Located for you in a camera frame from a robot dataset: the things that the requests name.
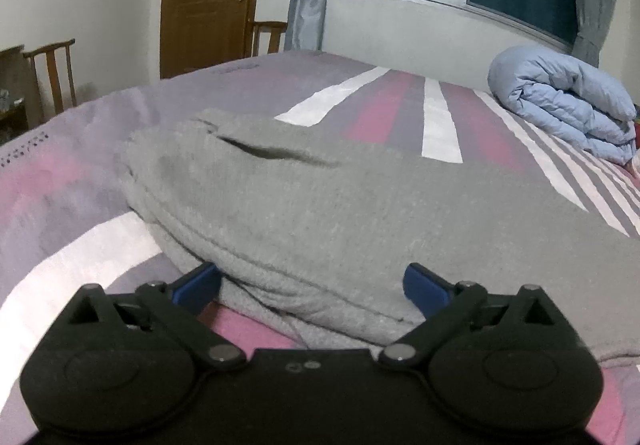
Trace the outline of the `folded light blue duvet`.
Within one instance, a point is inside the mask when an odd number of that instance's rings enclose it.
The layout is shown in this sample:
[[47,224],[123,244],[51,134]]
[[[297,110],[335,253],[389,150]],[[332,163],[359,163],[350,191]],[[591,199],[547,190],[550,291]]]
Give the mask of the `folded light blue duvet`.
[[636,154],[634,102],[620,81],[585,61],[514,46],[491,61],[487,83],[504,108],[575,148],[618,165]]

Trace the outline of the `wooden chair at left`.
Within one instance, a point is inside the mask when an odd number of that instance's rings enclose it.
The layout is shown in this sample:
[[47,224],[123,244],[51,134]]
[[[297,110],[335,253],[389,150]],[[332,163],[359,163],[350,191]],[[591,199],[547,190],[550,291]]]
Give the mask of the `wooden chair at left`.
[[[44,105],[46,103],[46,100],[43,97],[43,93],[40,87],[40,81],[38,79],[36,59],[38,57],[42,57],[44,59],[44,66],[46,67],[49,87],[51,91],[53,116],[57,116],[67,109],[67,105],[70,105],[70,108],[75,108],[78,106],[72,64],[72,47],[75,44],[76,40],[74,38],[71,38],[67,41],[43,45],[23,53],[23,58],[27,61],[30,74],[32,75],[32,87],[34,88],[35,98],[37,98],[38,104],[37,111],[39,124],[43,124],[43,122],[46,121],[46,106]],[[59,50],[62,50],[65,56],[64,62],[68,86],[68,99],[65,99],[63,97],[60,72],[58,71],[58,62],[56,61],[56,53]]]

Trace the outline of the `striped pink purple bedsheet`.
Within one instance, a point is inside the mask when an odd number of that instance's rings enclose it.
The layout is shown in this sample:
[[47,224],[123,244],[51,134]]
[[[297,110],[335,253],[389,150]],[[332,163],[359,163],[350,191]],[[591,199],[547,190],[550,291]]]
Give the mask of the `striped pink purple bedsheet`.
[[1,149],[1,439],[35,432],[17,377],[84,283],[170,281],[119,190],[117,153],[139,128],[206,108],[259,113],[447,162],[501,168],[639,238],[639,183],[513,116],[490,95],[320,52],[227,62],[70,109]]

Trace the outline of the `grey fleece pants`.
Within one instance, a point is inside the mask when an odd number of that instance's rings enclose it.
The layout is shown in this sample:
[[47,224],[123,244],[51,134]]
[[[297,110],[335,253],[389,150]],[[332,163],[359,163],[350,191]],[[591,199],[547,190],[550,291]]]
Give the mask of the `grey fleece pants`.
[[544,288],[598,361],[639,357],[639,243],[551,187],[209,109],[134,133],[122,192],[181,272],[305,347],[384,347],[421,313],[420,263],[492,293]]

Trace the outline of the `dark wooden side cabinet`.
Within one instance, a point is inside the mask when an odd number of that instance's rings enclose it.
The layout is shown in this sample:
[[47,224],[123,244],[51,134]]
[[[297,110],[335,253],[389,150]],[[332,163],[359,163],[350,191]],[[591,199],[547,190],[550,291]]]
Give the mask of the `dark wooden side cabinet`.
[[27,114],[28,64],[23,45],[1,51],[1,144],[29,130]]

